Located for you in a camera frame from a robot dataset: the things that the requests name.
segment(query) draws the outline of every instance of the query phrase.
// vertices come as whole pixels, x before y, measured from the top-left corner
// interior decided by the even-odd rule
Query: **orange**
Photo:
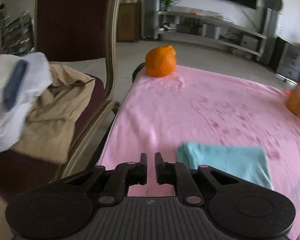
[[[146,56],[146,70],[154,77],[170,75],[176,64],[176,51],[171,45],[154,48]]]

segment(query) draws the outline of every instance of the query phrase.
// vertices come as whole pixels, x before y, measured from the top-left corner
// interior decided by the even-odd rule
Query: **gray speaker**
[[[160,0],[142,0],[141,36],[143,38],[158,38],[155,29],[157,28],[157,26],[159,26],[159,10]]]
[[[207,38],[218,40],[220,36],[220,27],[217,27],[212,24],[202,24],[201,35]]]
[[[261,23],[261,34],[267,36],[265,49],[261,62],[268,65],[274,51],[275,41],[278,37],[281,14],[283,7],[282,0],[264,0],[264,10]]]
[[[261,34],[267,36],[267,41],[265,45],[265,50],[263,52],[261,61],[268,65],[270,63],[272,53],[275,46],[275,41],[278,37],[279,24],[280,24],[281,14],[270,8],[264,9],[262,27],[263,30]]]

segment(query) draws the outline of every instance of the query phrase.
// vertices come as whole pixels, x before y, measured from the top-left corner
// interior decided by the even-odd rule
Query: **tiled floor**
[[[118,79],[114,95],[115,100],[119,102],[123,101],[132,84],[132,73],[140,63],[144,62],[147,52],[157,46],[168,44],[173,45],[176,49],[179,65],[245,78],[278,89],[289,88],[291,86],[289,82],[284,83],[280,78],[263,66],[229,52],[182,42],[140,41],[138,43],[117,44]],[[104,59],[65,63],[65,65],[84,73],[98,76],[104,84],[106,84]],[[103,134],[112,119],[113,115],[105,120],[92,144],[88,147],[83,158],[79,161],[75,172],[85,168],[85,165],[88,163],[94,149],[103,137]],[[10,240],[12,238],[12,234],[4,219],[5,206],[6,204],[0,199],[0,240]]]

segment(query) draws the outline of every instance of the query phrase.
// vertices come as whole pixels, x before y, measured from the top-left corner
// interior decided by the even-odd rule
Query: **chair backrest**
[[[118,5],[119,0],[36,0],[35,51],[49,61],[106,57],[106,95],[112,99]]]

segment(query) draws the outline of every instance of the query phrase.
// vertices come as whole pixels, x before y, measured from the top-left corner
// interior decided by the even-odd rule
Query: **wooden cabinet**
[[[121,3],[117,21],[117,41],[140,40],[140,3]]]

